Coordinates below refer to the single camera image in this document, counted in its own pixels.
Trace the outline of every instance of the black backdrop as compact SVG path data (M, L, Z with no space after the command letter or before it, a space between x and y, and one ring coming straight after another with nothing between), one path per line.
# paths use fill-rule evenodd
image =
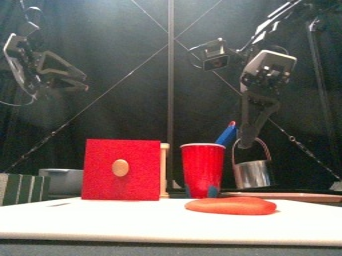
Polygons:
M214 74L194 68L186 49L218 37L239 49L268 15L284 0L174 1L174 135L173 176L183 185L179 146L214 142L237 117L241 68ZM42 28L44 44L89 76L90 91L42 99L23 107L0 107L0 169L38 174L40 168L83 168L87 138L158 139L169 142L169 14L167 0L55 0L24 1L44 16L32 17ZM298 58L292 81L281 94L282 108L272 117L288 134L341 176L342 150L342 47L341 14L322 16L318 47L326 87L320 89L308 41L306 23L273 40ZM11 33L24 33L20 2L0 2L2 48ZM4 56L0 62L0 100L26 104ZM330 118L322 111L329 107ZM14 168L52 131L68 123L47 143ZM261 133L273 155L282 188L328 189L334 177L289 141L274 123ZM244 150L242 158L262 157ZM234 188L231 148L226 150L223 186Z

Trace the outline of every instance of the red cup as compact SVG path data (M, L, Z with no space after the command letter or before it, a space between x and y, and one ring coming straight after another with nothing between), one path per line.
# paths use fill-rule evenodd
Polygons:
M190 143L181 149L187 196L218 197L226 147L214 143Z

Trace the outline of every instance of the silver pail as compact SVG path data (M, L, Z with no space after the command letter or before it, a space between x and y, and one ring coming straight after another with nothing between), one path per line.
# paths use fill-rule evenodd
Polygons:
M266 160L257 160L250 162L235 163L234 149L239 139L233 146L233 171L235 177L235 184L238 189L261 188L276 185L273 170L272 170L272 155L265 142L257 138L256 141L262 145Z

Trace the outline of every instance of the red box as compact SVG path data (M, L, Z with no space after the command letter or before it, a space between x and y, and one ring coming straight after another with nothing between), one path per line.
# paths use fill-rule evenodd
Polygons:
M89 139L82 199L159 200L159 196L161 141Z

